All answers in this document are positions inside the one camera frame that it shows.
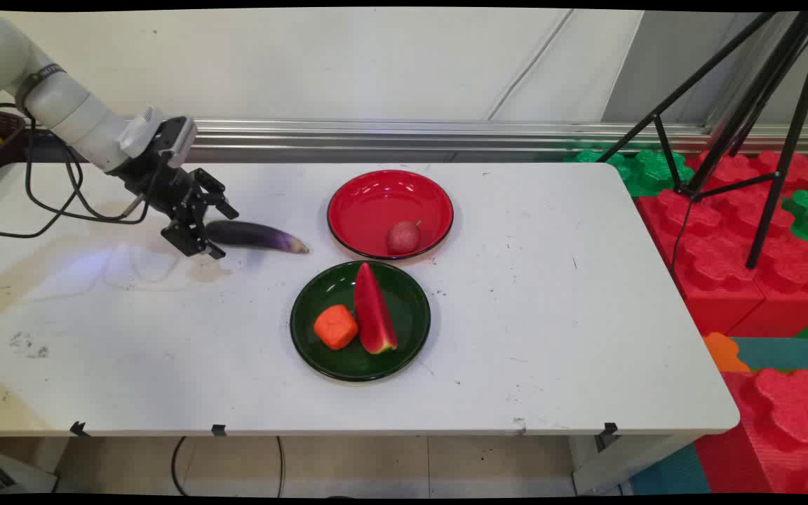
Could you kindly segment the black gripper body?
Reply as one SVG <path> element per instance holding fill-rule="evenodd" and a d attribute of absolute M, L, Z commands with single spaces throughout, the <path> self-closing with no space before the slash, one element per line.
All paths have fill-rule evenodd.
<path fill-rule="evenodd" d="M 209 206 L 201 198 L 204 191 L 194 182 L 192 172 L 170 166 L 165 156 L 144 154 L 122 163 L 112 175 L 121 179 L 128 191 L 143 196 L 150 207 L 167 215 L 170 221 L 198 223 Z"/>

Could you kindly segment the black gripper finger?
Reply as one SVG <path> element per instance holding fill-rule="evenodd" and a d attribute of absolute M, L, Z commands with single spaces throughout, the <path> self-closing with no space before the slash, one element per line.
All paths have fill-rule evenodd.
<path fill-rule="evenodd" d="M 161 230 L 161 236 L 186 257 L 208 255 L 220 260 L 227 256 L 220 246 L 210 240 L 202 224 L 171 220 Z"/>
<path fill-rule="evenodd" d="M 195 183 L 198 183 L 199 188 L 204 191 L 201 198 L 207 206 L 215 207 L 228 220 L 238 218 L 238 211 L 229 203 L 227 196 L 225 196 L 225 186 L 221 182 L 202 168 L 193 170 L 192 178 Z"/>

